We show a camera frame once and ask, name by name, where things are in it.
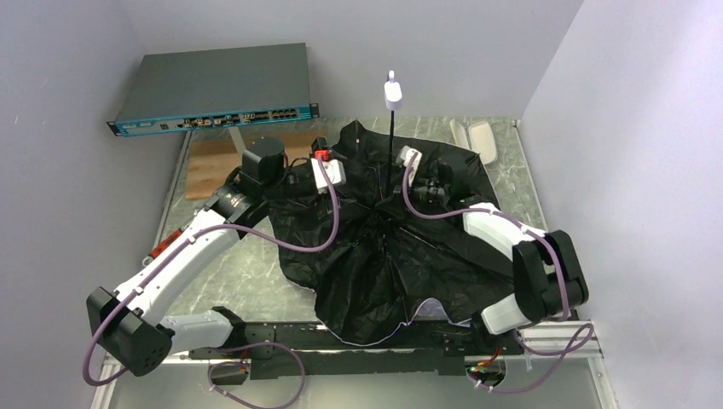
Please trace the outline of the beige umbrella pouch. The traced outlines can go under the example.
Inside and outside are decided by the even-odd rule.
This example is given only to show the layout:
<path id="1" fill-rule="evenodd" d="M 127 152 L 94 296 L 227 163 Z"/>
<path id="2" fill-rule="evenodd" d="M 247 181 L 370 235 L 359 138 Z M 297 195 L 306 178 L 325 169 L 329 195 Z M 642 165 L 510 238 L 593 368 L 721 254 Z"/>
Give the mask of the beige umbrella pouch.
<path id="1" fill-rule="evenodd" d="M 463 124 L 457 119 L 451 119 L 449 127 L 455 145 L 477 153 L 483 165 L 493 164 L 497 160 L 495 136 L 487 121 Z"/>

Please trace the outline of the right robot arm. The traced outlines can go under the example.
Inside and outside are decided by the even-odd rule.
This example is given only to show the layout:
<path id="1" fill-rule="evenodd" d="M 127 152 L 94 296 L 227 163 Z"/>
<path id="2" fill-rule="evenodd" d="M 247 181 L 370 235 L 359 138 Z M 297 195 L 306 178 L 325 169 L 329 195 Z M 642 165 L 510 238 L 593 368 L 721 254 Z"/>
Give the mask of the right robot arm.
<path id="1" fill-rule="evenodd" d="M 500 335 L 543 320 L 567 320 L 590 293 L 569 234 L 528 226 L 481 197 L 453 200 L 446 213 L 423 214 L 409 197 L 418 161 L 405 164 L 402 196 L 409 210 L 426 220 L 461 216 L 464 231 L 491 245 L 512 263 L 512 293 L 484 308 L 477 316 L 487 333 Z"/>

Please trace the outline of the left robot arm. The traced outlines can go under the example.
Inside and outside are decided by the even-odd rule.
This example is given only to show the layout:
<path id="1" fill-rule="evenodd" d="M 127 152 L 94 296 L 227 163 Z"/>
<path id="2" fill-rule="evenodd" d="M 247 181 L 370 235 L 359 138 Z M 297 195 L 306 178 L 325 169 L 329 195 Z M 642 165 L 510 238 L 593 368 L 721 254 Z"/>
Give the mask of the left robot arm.
<path id="1" fill-rule="evenodd" d="M 241 154 L 185 228 L 157 245 L 139 273 L 110 291 L 92 291 L 86 308 L 92 340 L 83 362 L 83 379 L 104 386 L 129 372 L 142 377 L 173 354 L 193 349 L 230 353 L 248 344 L 246 323 L 225 307 L 173 316 L 171 304 L 222 253 L 248 235 L 301 253 L 325 250 L 338 233 L 338 201 L 332 200 L 331 236 L 319 245 L 294 245 L 257 230 L 274 199 L 335 194 L 344 170 L 325 148 L 305 165 L 288 161 L 283 142 L 261 137 Z"/>

